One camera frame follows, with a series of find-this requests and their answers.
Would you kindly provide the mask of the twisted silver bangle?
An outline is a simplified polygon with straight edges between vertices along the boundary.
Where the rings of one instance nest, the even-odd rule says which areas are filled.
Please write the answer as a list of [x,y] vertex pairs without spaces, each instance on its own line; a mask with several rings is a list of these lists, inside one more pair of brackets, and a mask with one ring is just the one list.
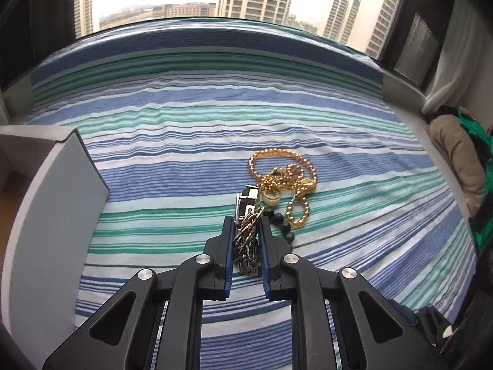
[[262,274],[258,233],[263,212],[263,207],[248,212],[240,221],[233,240],[234,264],[242,275],[248,277],[259,277]]

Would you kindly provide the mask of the white cardboard box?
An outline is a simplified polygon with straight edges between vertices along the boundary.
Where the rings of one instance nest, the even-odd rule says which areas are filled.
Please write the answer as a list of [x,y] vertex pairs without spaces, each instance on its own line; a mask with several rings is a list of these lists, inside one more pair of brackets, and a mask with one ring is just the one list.
[[1,185],[28,186],[7,229],[2,323],[36,368],[74,330],[79,282],[109,189],[73,127],[4,125]]

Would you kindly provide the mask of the beige and green clothes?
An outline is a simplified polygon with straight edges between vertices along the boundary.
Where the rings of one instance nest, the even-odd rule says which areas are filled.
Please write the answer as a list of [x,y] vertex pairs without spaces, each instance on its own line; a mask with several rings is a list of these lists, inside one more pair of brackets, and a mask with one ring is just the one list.
[[483,255],[492,245],[492,130],[462,107],[442,106],[425,121],[434,146],[460,183],[475,248]]

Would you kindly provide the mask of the silver watch buckle piece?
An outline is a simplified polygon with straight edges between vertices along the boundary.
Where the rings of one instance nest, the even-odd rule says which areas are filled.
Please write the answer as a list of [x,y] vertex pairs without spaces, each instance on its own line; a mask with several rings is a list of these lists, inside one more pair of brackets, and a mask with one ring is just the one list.
[[246,185],[241,193],[236,195],[235,223],[241,225],[248,214],[259,211],[259,189],[255,185]]

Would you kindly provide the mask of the striped blue green bedsheet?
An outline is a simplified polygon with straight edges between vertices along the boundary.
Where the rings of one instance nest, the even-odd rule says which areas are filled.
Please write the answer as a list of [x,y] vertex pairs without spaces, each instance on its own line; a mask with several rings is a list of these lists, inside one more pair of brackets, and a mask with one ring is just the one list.
[[[79,131],[109,188],[46,369],[453,367],[475,243],[422,121],[384,100],[369,60],[185,19],[82,39],[31,84],[30,124]],[[206,241],[246,185],[289,244],[292,301],[234,253],[230,297],[199,297]]]

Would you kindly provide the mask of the white curtain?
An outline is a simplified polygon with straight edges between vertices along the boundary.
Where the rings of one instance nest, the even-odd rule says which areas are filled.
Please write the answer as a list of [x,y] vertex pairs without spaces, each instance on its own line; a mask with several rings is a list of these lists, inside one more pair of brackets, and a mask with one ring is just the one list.
[[486,37],[486,25],[468,0],[454,0],[449,27],[431,86],[425,94],[422,114],[440,107],[456,107],[466,96],[480,62]]

